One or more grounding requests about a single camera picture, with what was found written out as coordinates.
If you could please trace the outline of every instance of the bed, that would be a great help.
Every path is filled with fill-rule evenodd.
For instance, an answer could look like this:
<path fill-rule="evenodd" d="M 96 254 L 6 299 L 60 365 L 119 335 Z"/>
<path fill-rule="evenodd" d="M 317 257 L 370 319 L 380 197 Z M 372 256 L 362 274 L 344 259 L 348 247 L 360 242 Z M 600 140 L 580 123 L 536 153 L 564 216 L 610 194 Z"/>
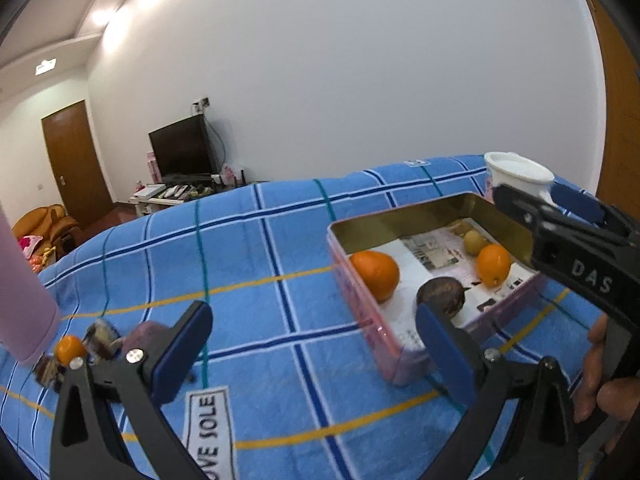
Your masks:
<path fill-rule="evenodd" d="M 142 320 L 173 324 L 204 298 L 214 314 L 208 356 L 194 365 L 197 382 L 162 410 L 178 436 L 194 440 L 191 449 L 194 402 L 216 396 L 228 449 L 210 478 L 414 480 L 462 408 L 442 394 L 437 374 L 404 388 L 385 383 L 338 291 L 326 230 L 335 219 L 440 193 L 481 193 L 485 178 L 482 156 L 432 158 L 247 186 L 112 228 L 40 275 L 64 316 L 58 338 L 82 336 L 103 312 L 123 333 Z M 523 362 L 558 357 L 573 390 L 597 316 L 549 282 L 487 345 Z M 36 478 L 46 479 L 57 395 L 28 374 L 0 351 L 0 426 Z M 512 409 L 476 473 L 494 459 Z M 136 465 L 155 478 L 126 415 L 114 411 Z"/>

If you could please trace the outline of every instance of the dark blue stripe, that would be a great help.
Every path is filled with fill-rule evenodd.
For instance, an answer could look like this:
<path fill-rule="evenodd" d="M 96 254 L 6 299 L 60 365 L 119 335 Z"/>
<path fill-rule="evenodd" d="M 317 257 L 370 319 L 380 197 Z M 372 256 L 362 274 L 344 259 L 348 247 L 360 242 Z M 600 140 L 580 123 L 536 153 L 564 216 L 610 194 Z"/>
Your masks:
<path fill-rule="evenodd" d="M 143 234 L 143 240 L 146 240 L 149 236 L 149 225 L 151 224 L 151 218 L 153 215 L 149 215 L 146 223 L 145 230 Z M 151 303 L 152 300 L 152 292 L 153 292 L 153 276 L 151 275 L 151 263 L 149 262 L 149 250 L 145 249 L 145 265 L 146 265 L 146 302 Z M 142 321 L 146 321 L 149 319 L 149 314 L 151 313 L 151 308 L 145 310 L 144 316 L 142 316 Z"/>
<path fill-rule="evenodd" d="M 14 381 L 14 374 L 17 367 L 18 367 L 18 363 L 16 362 L 14 365 L 14 369 L 11 370 L 11 375 L 9 376 L 9 382 L 6 385 L 7 390 L 11 389 L 11 383 Z M 5 392 L 4 396 L 2 397 L 2 405 L 0 405 L 0 426 L 2 426 L 2 412 L 4 412 L 4 404 L 6 403 L 6 398 L 8 396 L 9 395 L 7 394 L 7 392 Z"/>
<path fill-rule="evenodd" d="M 575 377 L 574 382 L 572 382 L 571 386 L 569 386 L 569 395 L 574 394 L 574 391 L 578 387 L 578 384 L 580 384 L 581 380 L 582 380 L 582 371 L 580 371 L 580 373 Z"/>
<path fill-rule="evenodd" d="M 260 195 L 258 193 L 258 186 L 254 186 L 254 198 L 255 203 L 258 209 L 262 209 L 262 201 L 260 200 Z M 269 255 L 269 260 L 271 262 L 271 269 L 273 269 L 274 276 L 281 276 L 280 269 L 278 268 L 278 260 L 276 258 L 275 250 L 273 248 L 273 243 L 271 241 L 271 237 L 269 236 L 269 230 L 267 229 L 267 221 L 264 218 L 260 218 L 260 229 L 262 231 L 262 236 L 264 237 L 264 242 L 267 245 L 267 253 Z M 289 305 L 289 301 L 287 300 L 287 295 L 284 291 L 284 285 L 282 280 L 276 282 L 276 286 L 278 288 L 278 293 L 280 295 L 280 299 L 282 301 L 282 308 L 284 311 L 284 316 L 287 321 L 287 329 L 289 332 L 296 331 L 296 324 L 293 321 L 293 314 L 291 312 L 291 307 Z"/>
<path fill-rule="evenodd" d="M 43 388 L 40 391 L 40 395 L 38 396 L 37 405 L 41 406 L 44 397 L 47 395 L 47 389 Z M 33 447 L 33 451 L 36 451 L 36 425 L 38 423 L 38 415 L 40 414 L 39 410 L 36 410 L 36 414 L 33 417 L 33 424 L 31 425 L 31 447 Z"/>
<path fill-rule="evenodd" d="M 474 175 L 478 175 L 478 174 L 484 173 L 485 171 L 486 171 L 485 168 L 480 168 L 478 170 L 471 170 L 471 171 L 468 171 L 468 172 L 448 174 L 446 176 L 441 176 L 441 177 L 434 178 L 434 180 L 436 182 L 449 182 L 451 180 L 455 180 L 457 178 L 461 178 L 461 177 L 464 177 L 464 176 L 471 178 Z M 337 194 L 337 195 L 331 195 L 329 198 L 331 199 L 331 201 L 333 203 L 335 203 L 335 202 L 339 202 L 340 200 L 352 199 L 352 198 L 361 198 L 361 197 L 364 197 L 364 196 L 369 196 L 369 195 L 373 195 L 373 194 L 379 194 L 381 192 L 387 192 L 387 191 L 393 191 L 393 190 L 402 190 L 402 189 L 407 189 L 407 188 L 412 188 L 412 187 L 419 187 L 419 186 L 432 186 L 432 185 L 433 185 L 433 183 L 431 182 L 431 180 L 418 179 L 418 180 L 412 180 L 412 181 L 408 181 L 408 182 L 403 182 L 403 183 L 400 183 L 400 184 L 386 184 L 385 186 L 372 187 L 372 188 L 369 188 L 369 189 L 364 189 L 364 190 L 356 191 L 356 192 L 340 193 L 340 194 Z M 220 226 L 231 224 L 231 223 L 235 223 L 235 222 L 238 222 L 238 221 L 247 221 L 247 220 L 253 220 L 253 219 L 257 219 L 257 218 L 268 218 L 270 216 L 275 216 L 277 214 L 292 212 L 292 211 L 296 211 L 296 210 L 300 210 L 300 209 L 306 209 L 306 208 L 319 206 L 319 205 L 324 205 L 324 204 L 325 204 L 324 200 L 318 199 L 318 200 L 310 200 L 309 202 L 304 202 L 304 203 L 300 203 L 300 204 L 280 206 L 280 207 L 277 207 L 277 208 L 270 209 L 268 211 L 264 211 L 264 210 L 251 211 L 249 213 L 242 213 L 242 214 L 230 216 L 228 218 L 221 218 L 221 219 L 210 220 L 208 222 L 203 222 L 201 224 L 201 226 L 200 226 L 200 230 L 204 231 L 204 230 L 209 229 L 209 228 L 220 227 Z M 144 248 L 147 248 L 147 247 L 150 247 L 150 246 L 161 244 L 162 242 L 165 242 L 165 241 L 168 241 L 168 240 L 172 240 L 174 238 L 177 238 L 177 237 L 180 237 L 180 236 L 183 236 L 183 235 L 193 234 L 195 231 L 196 231 L 195 226 L 192 226 L 192 227 L 187 227 L 187 228 L 181 229 L 181 230 L 173 232 L 173 233 L 167 233 L 165 235 L 161 235 L 159 237 L 152 238 L 151 240 L 147 240 L 146 242 L 140 242 L 138 244 L 134 244 L 134 245 L 126 247 L 126 248 L 121 248 L 119 250 L 111 251 L 111 253 L 105 254 L 105 258 L 104 259 L 105 260 L 110 260 L 110 259 L 116 258 L 118 256 L 123 256 L 124 254 L 127 254 L 127 253 L 132 253 L 132 252 L 140 250 L 140 249 L 144 249 Z M 55 278 L 53 278 L 50 282 L 45 283 L 44 286 L 48 288 L 48 287 L 54 285 L 55 283 L 59 282 L 59 280 L 62 280 L 63 278 L 66 278 L 69 274 L 71 274 L 73 272 L 76 272 L 76 270 L 82 269 L 82 268 L 84 268 L 84 267 L 86 267 L 88 265 L 94 264 L 94 263 L 98 263 L 101 260 L 102 260 L 101 256 L 94 256 L 93 258 L 89 258 L 89 259 L 81 262 L 80 264 L 77 264 L 76 266 L 69 267 L 64 272 L 60 272 L 60 274 L 57 275 Z"/>
<path fill-rule="evenodd" d="M 556 301 L 546 297 L 544 294 L 542 294 L 539 290 L 536 289 L 536 292 L 538 293 L 538 295 L 540 296 L 540 298 L 542 298 L 543 301 L 546 301 L 547 303 L 551 303 L 560 314 L 562 314 L 563 316 L 565 316 L 567 319 L 570 319 L 571 321 L 573 321 L 575 324 L 579 325 L 580 327 L 582 327 L 583 329 L 589 331 L 589 327 L 587 325 L 585 325 L 583 322 L 581 322 L 577 317 L 575 317 L 573 314 L 571 314 L 567 309 L 565 309 L 564 306 L 562 306 L 560 303 L 557 303 Z"/>
<path fill-rule="evenodd" d="M 74 251 L 73 252 L 73 258 L 71 259 L 72 264 L 76 263 L 76 256 L 78 256 L 78 251 Z M 78 277 L 74 275 L 74 290 L 76 292 L 76 298 L 78 298 L 78 300 L 76 301 L 76 307 L 74 308 L 73 314 L 77 314 L 78 311 L 80 310 L 80 306 L 82 305 L 82 302 L 80 300 L 80 289 L 78 287 Z M 64 337 L 65 335 L 67 335 L 69 333 L 69 330 L 71 329 L 71 322 L 73 321 L 73 318 L 69 318 L 68 323 L 66 324 L 66 328 L 65 331 L 62 334 L 62 337 Z"/>
<path fill-rule="evenodd" d="M 450 156 L 449 158 L 451 160 L 455 160 L 460 166 L 462 166 L 463 170 L 469 171 L 469 168 L 466 166 L 466 164 L 464 162 L 462 162 L 459 158 L 455 158 L 454 156 Z"/>
<path fill-rule="evenodd" d="M 254 350 L 265 350 L 269 348 L 276 348 L 278 346 L 286 345 L 292 342 L 311 342 L 315 339 L 326 337 L 330 335 L 339 335 L 339 334 L 347 334 L 347 333 L 355 333 L 360 330 L 360 327 L 357 323 L 351 323 L 346 326 L 341 326 L 337 328 L 328 328 L 325 330 L 317 330 L 312 333 L 306 334 L 287 334 L 282 337 L 277 337 L 274 339 L 269 339 L 267 341 L 258 341 L 254 343 L 250 343 L 247 345 L 242 345 L 236 348 L 229 348 L 223 350 L 215 350 L 209 353 L 209 359 L 220 359 L 222 357 L 229 357 L 233 355 L 244 354 L 246 352 L 251 352 Z M 196 363 L 201 363 L 202 359 L 198 358 Z"/>
<path fill-rule="evenodd" d="M 294 345 L 293 347 L 296 357 L 298 359 L 298 363 L 300 364 L 300 370 L 302 371 L 302 377 L 306 384 L 306 389 L 309 392 L 309 397 L 311 397 L 311 403 L 314 407 L 314 411 L 316 412 L 316 416 L 318 417 L 318 422 L 323 428 L 327 428 L 329 426 L 329 420 L 326 418 L 326 413 L 322 408 L 322 402 L 320 402 L 320 397 L 318 395 L 318 391 L 316 390 L 316 386 L 311 378 L 311 373 L 309 373 L 309 369 L 306 365 L 305 356 L 302 353 L 302 348 L 300 345 Z M 349 468 L 347 467 L 347 463 L 342 456 L 342 452 L 338 447 L 338 443 L 335 440 L 334 436 L 328 436 L 325 438 L 327 444 L 329 445 L 329 449 L 331 450 L 332 455 L 334 456 L 335 463 L 338 466 L 338 470 L 340 474 L 345 479 L 352 479 L 351 473 L 349 472 Z"/>
<path fill-rule="evenodd" d="M 471 182 L 474 184 L 474 187 L 476 188 L 476 191 L 478 192 L 478 195 L 484 196 L 484 189 L 482 189 L 480 184 L 478 184 L 478 181 L 476 180 L 476 178 L 474 176 L 471 177 Z"/>
<path fill-rule="evenodd" d="M 375 178 L 376 181 L 380 184 L 380 186 L 385 186 L 386 185 L 386 182 L 375 171 L 363 170 L 362 172 L 372 176 L 373 178 Z M 396 199 L 394 199 L 394 196 L 390 192 L 385 193 L 385 195 L 386 195 L 386 199 L 389 200 L 389 205 L 391 207 L 397 207 L 398 206 L 398 204 L 396 203 Z"/>
<path fill-rule="evenodd" d="M 127 412 L 122 410 L 122 414 L 120 415 L 120 421 L 118 423 L 118 428 L 120 430 L 120 433 L 124 432 L 124 426 L 125 426 L 126 421 L 127 421 Z"/>
<path fill-rule="evenodd" d="M 254 186 L 254 198 L 255 203 L 258 208 L 262 208 L 262 201 L 260 200 L 260 194 L 258 193 L 257 186 Z M 280 275 L 280 269 L 278 267 L 278 261 L 275 256 L 275 251 L 273 248 L 273 243 L 271 241 L 271 237 L 269 236 L 269 230 L 267 229 L 267 222 L 264 218 L 260 219 L 260 225 L 262 228 L 262 234 L 264 236 L 265 243 L 267 245 L 267 250 L 269 253 L 269 258 L 271 260 L 271 267 L 273 268 L 273 272 L 276 276 Z M 280 281 L 277 283 L 278 285 L 278 293 L 280 295 L 280 301 L 282 302 L 282 307 L 285 313 L 285 318 L 287 320 L 288 329 L 290 332 L 296 331 L 295 323 L 293 322 L 293 314 L 291 312 L 291 306 L 289 304 L 289 300 L 287 299 L 286 292 L 284 290 L 284 284 Z M 294 345 L 294 353 L 296 355 L 296 359 L 298 364 L 300 365 L 300 369 L 302 371 L 302 375 L 305 381 L 306 389 L 311 397 L 311 402 L 314 406 L 314 411 L 318 416 L 318 421 L 322 425 L 322 427 L 327 427 L 329 425 L 328 419 L 326 418 L 326 413 L 322 408 L 322 404 L 320 403 L 320 398 L 318 396 L 318 391 L 316 390 L 316 386 L 311 379 L 311 374 L 309 373 L 308 365 L 306 364 L 304 354 L 302 353 L 302 348 L 299 344 Z M 343 478 L 346 480 L 351 480 L 351 474 L 349 473 L 349 469 L 347 468 L 347 464 L 338 448 L 338 444 L 335 440 L 335 437 L 328 436 L 325 438 L 327 441 L 329 448 L 331 450 L 332 455 L 334 456 L 334 460 L 342 474 Z"/>
<path fill-rule="evenodd" d="M 450 156 L 449 158 L 451 160 L 454 160 L 455 162 L 457 162 L 460 166 L 462 166 L 462 168 L 465 171 L 469 171 L 468 166 L 464 162 L 462 162 L 460 159 L 456 158 L 455 156 Z M 482 188 L 482 186 L 480 186 L 480 184 L 478 184 L 478 181 L 476 180 L 476 178 L 474 176 L 471 177 L 471 182 L 473 183 L 474 187 L 476 188 L 476 191 L 478 192 L 478 195 L 484 196 L 484 189 Z"/>
<path fill-rule="evenodd" d="M 269 236 L 269 233 L 267 232 L 267 222 L 264 218 L 260 219 L 260 227 L 262 229 L 262 234 L 264 235 L 264 240 L 267 245 L 267 252 L 269 253 L 269 259 L 271 260 L 271 265 L 273 266 L 274 275 L 281 276 L 280 270 L 278 269 L 278 264 L 276 262 L 276 256 L 273 252 L 273 244 L 271 243 L 271 238 Z M 279 280 L 278 282 L 276 282 L 276 286 L 278 287 L 278 293 L 280 294 L 280 298 L 282 300 L 284 316 L 287 319 L 287 329 L 289 329 L 289 332 L 295 332 L 296 325 L 293 322 L 293 314 L 291 313 L 289 301 L 287 301 L 287 295 L 285 294 L 282 280 Z"/>
<path fill-rule="evenodd" d="M 492 326 L 494 327 L 495 335 L 497 335 L 505 343 L 509 342 L 513 338 L 507 332 L 502 330 L 495 321 L 492 322 Z M 529 358 L 536 363 L 539 362 L 540 359 L 542 359 L 542 356 L 535 355 L 532 351 L 527 350 L 523 346 L 520 346 L 518 343 L 514 344 L 511 347 L 511 349 L 515 350 L 518 354 L 522 355 L 523 357 Z"/>

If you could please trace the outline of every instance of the television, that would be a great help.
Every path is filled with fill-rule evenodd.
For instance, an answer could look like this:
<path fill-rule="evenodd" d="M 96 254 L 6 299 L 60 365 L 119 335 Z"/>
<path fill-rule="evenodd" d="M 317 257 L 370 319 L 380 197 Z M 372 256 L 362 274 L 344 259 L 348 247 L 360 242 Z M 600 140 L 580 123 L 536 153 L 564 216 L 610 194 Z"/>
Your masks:
<path fill-rule="evenodd" d="M 149 140 L 165 184 L 186 184 L 219 173 L 201 114 L 151 132 Z"/>

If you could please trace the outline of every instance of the screw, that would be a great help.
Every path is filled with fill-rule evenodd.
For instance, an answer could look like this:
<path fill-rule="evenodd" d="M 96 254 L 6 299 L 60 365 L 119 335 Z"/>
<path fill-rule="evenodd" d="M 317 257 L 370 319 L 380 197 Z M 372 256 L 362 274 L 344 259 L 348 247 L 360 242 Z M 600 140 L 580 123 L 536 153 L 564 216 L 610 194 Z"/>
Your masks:
<path fill-rule="evenodd" d="M 72 370 L 79 370 L 83 365 L 84 359 L 82 359 L 81 357 L 74 357 L 69 363 L 69 368 L 71 368 Z"/>
<path fill-rule="evenodd" d="M 545 357 L 545 359 L 543 360 L 543 363 L 545 364 L 546 368 L 548 368 L 549 370 L 553 370 L 558 364 L 558 361 L 556 361 L 552 357 Z"/>
<path fill-rule="evenodd" d="M 145 353 L 140 348 L 134 348 L 127 352 L 127 361 L 131 364 L 139 363 L 145 358 Z"/>
<path fill-rule="evenodd" d="M 490 363 L 495 363 L 498 359 L 500 359 L 500 351 L 497 348 L 487 348 L 484 351 L 484 358 Z"/>

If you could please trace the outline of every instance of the pink water bottle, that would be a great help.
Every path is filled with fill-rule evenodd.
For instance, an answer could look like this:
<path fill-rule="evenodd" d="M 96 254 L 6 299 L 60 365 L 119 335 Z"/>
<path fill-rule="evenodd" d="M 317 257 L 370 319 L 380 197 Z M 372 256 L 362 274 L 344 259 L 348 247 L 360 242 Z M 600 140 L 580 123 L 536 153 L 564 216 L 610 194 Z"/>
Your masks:
<path fill-rule="evenodd" d="M 60 325 L 56 302 L 31 270 L 0 208 L 0 343 L 33 366 Z"/>

